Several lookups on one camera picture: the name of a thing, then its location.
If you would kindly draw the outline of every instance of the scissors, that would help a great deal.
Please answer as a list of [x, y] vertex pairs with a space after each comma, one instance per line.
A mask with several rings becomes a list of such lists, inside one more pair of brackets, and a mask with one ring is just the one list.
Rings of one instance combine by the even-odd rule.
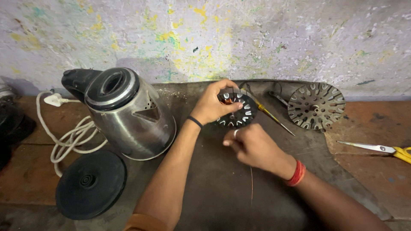
[[355, 147], [392, 153], [395, 157], [400, 158], [404, 160], [405, 162], [411, 164], [411, 155], [408, 153], [408, 151], [411, 150], [411, 147], [399, 148], [399, 147], [387, 147], [387, 146], [382, 146], [382, 145], [372, 145], [372, 144], [365, 144], [365, 143], [351, 143], [351, 142], [343, 142], [343, 141], [337, 141], [337, 142], [348, 144], [348, 145], [355, 146]]

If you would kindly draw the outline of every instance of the screwdriver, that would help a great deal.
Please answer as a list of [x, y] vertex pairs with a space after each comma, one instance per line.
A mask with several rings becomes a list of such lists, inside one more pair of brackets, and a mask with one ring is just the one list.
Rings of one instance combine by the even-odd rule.
[[289, 132], [291, 135], [295, 136], [294, 133], [292, 133], [290, 130], [288, 130], [288, 128], [286, 128], [275, 116], [273, 116], [264, 105], [262, 105], [255, 97], [253, 97], [255, 103], [258, 106], [258, 109], [262, 112], [264, 112], [266, 115], [268, 115], [269, 117], [271, 117], [275, 122], [277, 122], [277, 124], [279, 124], [281, 127], [283, 127], [285, 130], [287, 130], [287, 132]]

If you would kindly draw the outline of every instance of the hand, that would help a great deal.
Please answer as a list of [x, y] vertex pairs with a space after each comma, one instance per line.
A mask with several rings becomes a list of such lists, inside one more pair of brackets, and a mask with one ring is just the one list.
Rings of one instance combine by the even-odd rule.
[[296, 171], [294, 157], [281, 150], [259, 124], [238, 130], [235, 137], [234, 131], [229, 131], [223, 145], [231, 146], [242, 163], [269, 171], [285, 180], [291, 179]]
[[232, 103], [225, 105], [220, 103], [217, 98], [220, 89], [226, 87], [238, 88], [238, 86], [231, 80], [223, 79], [218, 82], [210, 84], [203, 92], [194, 110], [191, 112], [191, 116], [198, 120], [202, 125], [216, 121], [218, 118], [226, 115], [230, 112], [235, 112], [242, 108], [242, 103]]

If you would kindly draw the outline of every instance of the black wristband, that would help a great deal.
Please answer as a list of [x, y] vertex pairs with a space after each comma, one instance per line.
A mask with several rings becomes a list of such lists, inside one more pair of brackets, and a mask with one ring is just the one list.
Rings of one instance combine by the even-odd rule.
[[192, 120], [194, 123], [196, 123], [198, 126], [200, 126], [200, 128], [203, 128], [203, 125], [196, 120], [194, 117], [192, 117], [191, 115], [187, 116], [187, 119]]

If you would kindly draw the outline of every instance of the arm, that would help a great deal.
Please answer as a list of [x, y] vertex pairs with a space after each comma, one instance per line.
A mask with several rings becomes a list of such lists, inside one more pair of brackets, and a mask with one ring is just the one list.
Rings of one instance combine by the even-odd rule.
[[[210, 84], [191, 116], [204, 125], [240, 109], [241, 103], [223, 105], [219, 102], [217, 94], [226, 87], [236, 88], [237, 85], [228, 79]], [[195, 122], [184, 122], [174, 144], [138, 200], [134, 214], [149, 215], [164, 222], [167, 230], [174, 229], [180, 218], [188, 168], [199, 132], [200, 127]]]
[[[294, 157], [283, 152], [259, 124], [227, 133], [223, 145], [231, 146], [237, 158], [248, 165], [289, 180], [296, 170]], [[376, 215], [310, 172], [296, 189], [318, 217], [332, 230], [390, 230]]]

